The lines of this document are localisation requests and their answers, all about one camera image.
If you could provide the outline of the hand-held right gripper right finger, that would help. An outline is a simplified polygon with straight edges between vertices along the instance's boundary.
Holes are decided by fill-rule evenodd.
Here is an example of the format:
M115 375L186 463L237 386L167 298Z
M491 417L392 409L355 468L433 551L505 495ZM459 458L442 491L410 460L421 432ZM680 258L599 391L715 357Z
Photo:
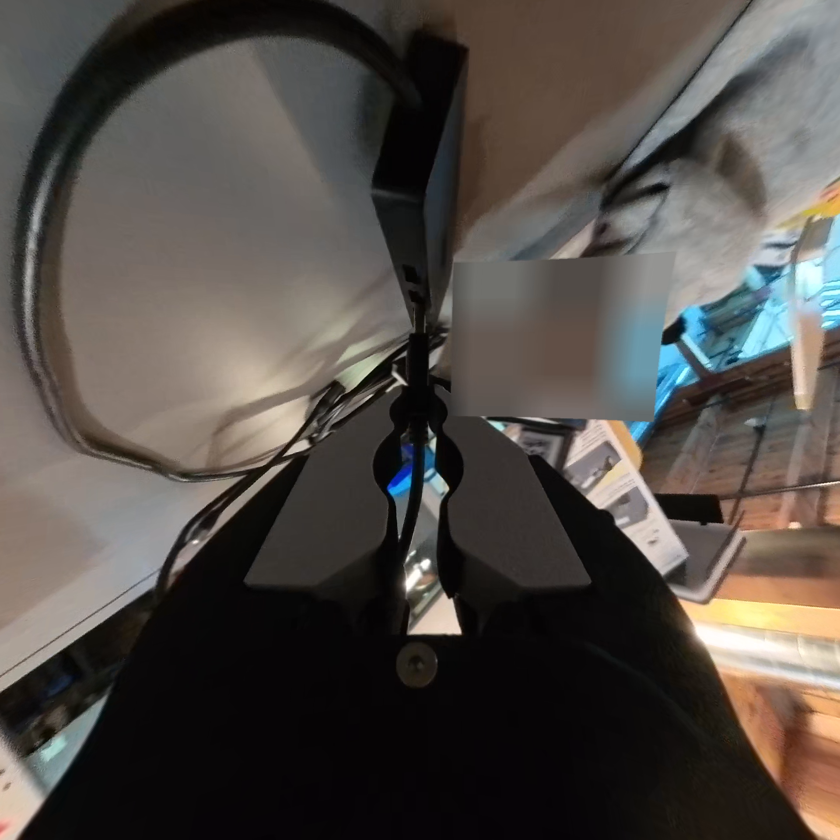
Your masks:
M461 627L484 627L508 604L592 586L529 457L478 416L460 416L434 387L429 424L446 490L437 573Z

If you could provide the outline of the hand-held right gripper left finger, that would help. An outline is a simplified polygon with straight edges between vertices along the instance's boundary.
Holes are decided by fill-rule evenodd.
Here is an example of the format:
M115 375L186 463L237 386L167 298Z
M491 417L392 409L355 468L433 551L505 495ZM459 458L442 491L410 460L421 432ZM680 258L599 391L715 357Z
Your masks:
M393 389L316 447L245 576L264 592L335 604L361 631L398 631L406 600L395 503L406 388Z

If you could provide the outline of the slim black usb hub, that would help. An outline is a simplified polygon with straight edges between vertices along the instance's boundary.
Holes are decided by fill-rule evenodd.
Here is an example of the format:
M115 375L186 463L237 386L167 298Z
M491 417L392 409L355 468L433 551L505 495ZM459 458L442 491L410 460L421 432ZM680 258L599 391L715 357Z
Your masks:
M371 197L408 314L422 305L432 329L453 269L469 52L418 30L405 61L422 104L393 104Z

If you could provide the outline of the wooden instruction board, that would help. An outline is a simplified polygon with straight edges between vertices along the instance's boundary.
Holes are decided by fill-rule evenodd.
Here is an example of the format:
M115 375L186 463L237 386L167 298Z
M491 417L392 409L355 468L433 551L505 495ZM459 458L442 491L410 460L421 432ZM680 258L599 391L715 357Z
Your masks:
M563 474L665 575L684 563L688 552L641 476L640 459L622 423L591 419L574 437Z

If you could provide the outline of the white desk stand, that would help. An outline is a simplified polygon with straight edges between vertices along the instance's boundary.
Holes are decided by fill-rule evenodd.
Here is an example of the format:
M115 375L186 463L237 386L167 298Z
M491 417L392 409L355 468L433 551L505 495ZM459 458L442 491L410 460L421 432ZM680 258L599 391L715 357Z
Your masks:
M816 376L823 360L823 310L819 295L808 291L799 265L802 252L812 251L818 236L828 229L830 219L810 215L805 218L801 235L796 241L790 270L785 283L787 315L791 329L791 378L794 404L797 410L809 413L816 397Z

